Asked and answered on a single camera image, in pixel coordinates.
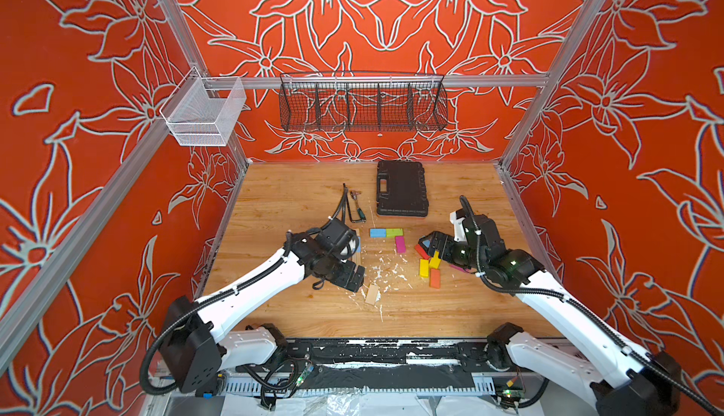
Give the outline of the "natural wood block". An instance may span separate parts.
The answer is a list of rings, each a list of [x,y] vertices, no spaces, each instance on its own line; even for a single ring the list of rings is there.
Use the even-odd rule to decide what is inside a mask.
[[[380,296],[379,287],[377,285],[373,284],[369,287],[369,291],[365,298],[365,303],[368,305],[374,306],[376,304],[376,302],[378,301],[379,296]]]

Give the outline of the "orange block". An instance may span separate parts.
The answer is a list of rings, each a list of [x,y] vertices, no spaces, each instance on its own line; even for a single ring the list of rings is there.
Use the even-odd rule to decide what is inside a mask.
[[[429,271],[429,286],[433,289],[441,288],[441,273],[439,269]]]

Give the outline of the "green block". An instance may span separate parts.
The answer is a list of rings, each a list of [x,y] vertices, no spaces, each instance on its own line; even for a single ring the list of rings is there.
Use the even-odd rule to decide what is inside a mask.
[[[403,229],[386,229],[387,238],[403,237]]]

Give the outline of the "light blue block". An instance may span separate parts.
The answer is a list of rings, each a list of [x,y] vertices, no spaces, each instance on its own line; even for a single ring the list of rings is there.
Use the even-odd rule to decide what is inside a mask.
[[[387,230],[386,229],[370,229],[370,237],[371,238],[386,238],[387,236]]]

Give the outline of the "black plastic tool case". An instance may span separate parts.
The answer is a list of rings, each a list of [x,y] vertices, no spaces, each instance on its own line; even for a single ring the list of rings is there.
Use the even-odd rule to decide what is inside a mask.
[[[376,171],[377,214],[428,216],[425,171],[417,161],[379,161]]]

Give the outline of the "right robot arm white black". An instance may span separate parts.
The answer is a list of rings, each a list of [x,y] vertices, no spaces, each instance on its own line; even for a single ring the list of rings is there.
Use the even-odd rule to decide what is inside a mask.
[[[484,359],[499,372],[528,369],[554,382],[599,415],[673,415],[688,397],[711,415],[720,410],[684,384],[680,364],[628,339],[568,292],[528,252],[505,245],[495,222],[476,214],[466,197],[452,212],[451,235],[433,231],[418,245],[430,259],[469,272],[491,291],[516,297],[577,350],[569,354],[505,323],[486,338]]]

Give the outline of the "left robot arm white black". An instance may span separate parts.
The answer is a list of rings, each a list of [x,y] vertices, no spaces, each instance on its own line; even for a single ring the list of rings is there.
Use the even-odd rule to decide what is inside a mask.
[[[148,395],[191,393],[224,369],[268,362],[285,341],[275,327],[262,325],[239,335],[232,331],[262,304],[310,276],[316,290],[330,283],[358,292],[365,269],[353,260],[360,240],[346,224],[348,193],[342,190],[336,210],[321,227],[287,232],[279,250],[242,278],[194,301],[173,301],[141,362],[141,389]]]

